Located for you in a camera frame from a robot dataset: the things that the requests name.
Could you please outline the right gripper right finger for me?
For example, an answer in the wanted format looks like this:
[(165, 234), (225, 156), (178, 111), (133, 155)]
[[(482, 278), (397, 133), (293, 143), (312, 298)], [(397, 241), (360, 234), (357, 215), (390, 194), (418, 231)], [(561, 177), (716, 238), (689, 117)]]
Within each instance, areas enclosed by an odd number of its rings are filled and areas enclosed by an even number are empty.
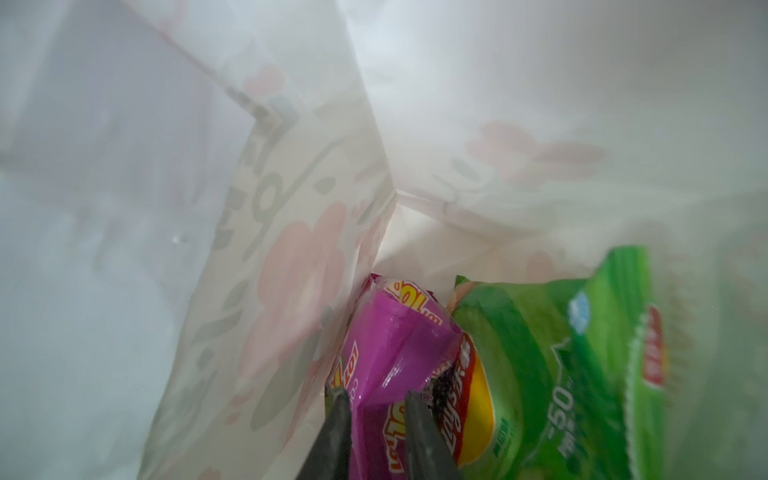
[(461, 480), (462, 475), (423, 398), (410, 391), (405, 399), (407, 478)]

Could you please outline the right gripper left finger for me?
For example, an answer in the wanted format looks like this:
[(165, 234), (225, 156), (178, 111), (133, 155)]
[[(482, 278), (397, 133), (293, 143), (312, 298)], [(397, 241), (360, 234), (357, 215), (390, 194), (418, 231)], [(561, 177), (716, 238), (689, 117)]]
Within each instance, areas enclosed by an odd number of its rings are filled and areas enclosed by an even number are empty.
[(352, 411), (348, 392), (332, 391), (333, 405), (296, 480), (348, 480), (352, 448)]

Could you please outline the purple Lotte gummy bag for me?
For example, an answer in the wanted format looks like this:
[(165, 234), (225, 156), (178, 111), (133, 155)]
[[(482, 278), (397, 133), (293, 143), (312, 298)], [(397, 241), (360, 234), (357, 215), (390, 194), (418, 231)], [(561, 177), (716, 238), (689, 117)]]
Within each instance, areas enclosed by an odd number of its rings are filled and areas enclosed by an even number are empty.
[(325, 385), (326, 404), (339, 389), (350, 397), (349, 478), (405, 478), (406, 396), (443, 407), (461, 337), (430, 291), (378, 274), (364, 282)]

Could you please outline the green Lays chips bag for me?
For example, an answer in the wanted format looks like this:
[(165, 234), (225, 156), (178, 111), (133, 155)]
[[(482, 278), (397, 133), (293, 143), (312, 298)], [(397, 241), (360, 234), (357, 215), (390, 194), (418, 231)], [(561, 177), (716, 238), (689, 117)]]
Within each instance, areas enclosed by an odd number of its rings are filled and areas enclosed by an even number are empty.
[(458, 277), (463, 338), (439, 429), (466, 479), (659, 479), (665, 352), (646, 249), (592, 276)]

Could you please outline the white floral paper bag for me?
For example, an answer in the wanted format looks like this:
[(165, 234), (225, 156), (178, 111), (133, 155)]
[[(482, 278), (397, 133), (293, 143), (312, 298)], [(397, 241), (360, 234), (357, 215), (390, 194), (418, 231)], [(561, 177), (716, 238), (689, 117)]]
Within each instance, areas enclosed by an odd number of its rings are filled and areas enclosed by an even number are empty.
[(1, 5), (5, 479), (292, 478), (370, 271), (621, 244), (665, 477), (765, 478), (765, 2)]

